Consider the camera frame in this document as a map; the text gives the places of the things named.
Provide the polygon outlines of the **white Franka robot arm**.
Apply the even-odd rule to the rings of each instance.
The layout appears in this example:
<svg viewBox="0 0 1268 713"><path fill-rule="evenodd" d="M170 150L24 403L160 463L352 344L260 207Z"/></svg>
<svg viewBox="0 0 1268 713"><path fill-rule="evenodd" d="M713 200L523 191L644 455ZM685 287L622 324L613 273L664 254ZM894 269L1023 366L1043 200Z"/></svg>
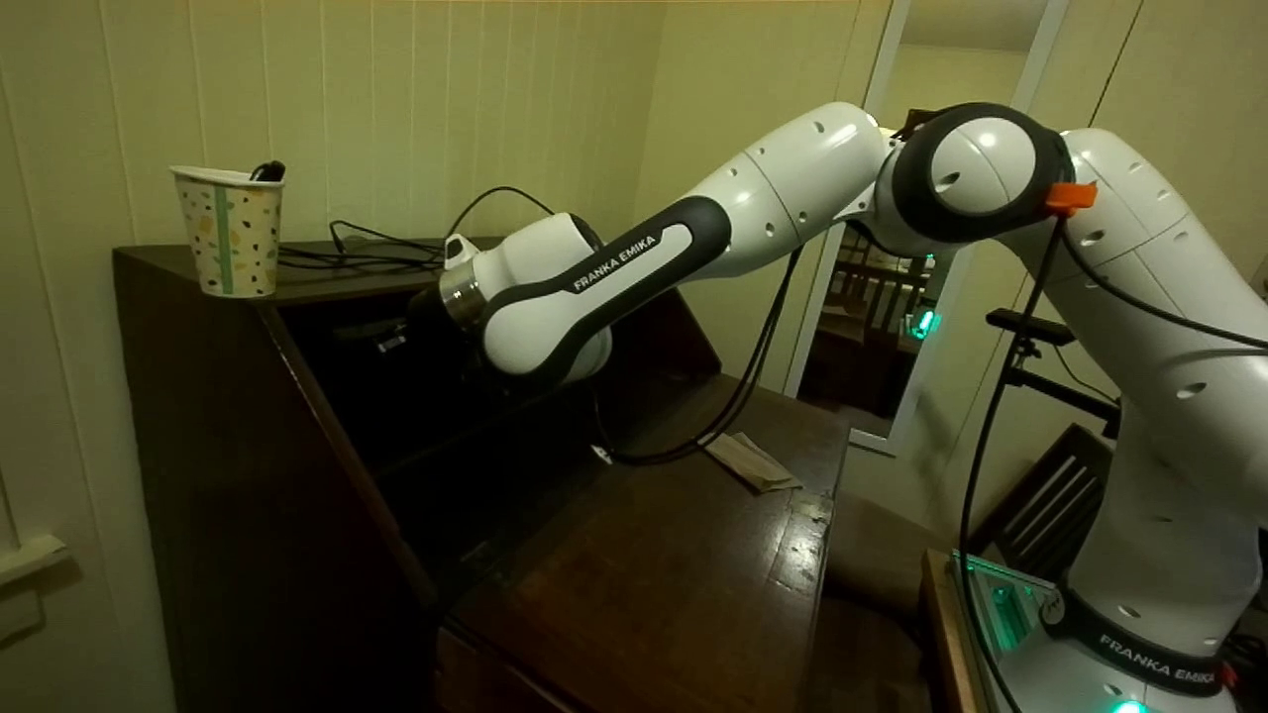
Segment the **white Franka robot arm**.
<svg viewBox="0 0 1268 713"><path fill-rule="evenodd" d="M769 265L849 220L903 256L1008 244L1116 382L1107 496L1051 576L950 557L1008 713L1235 713L1220 646L1260 591L1268 307L1125 137L1004 104L880 125L824 104L598 244L552 215L444 240L441 306L504 376L574 378L650 296Z"/></svg>

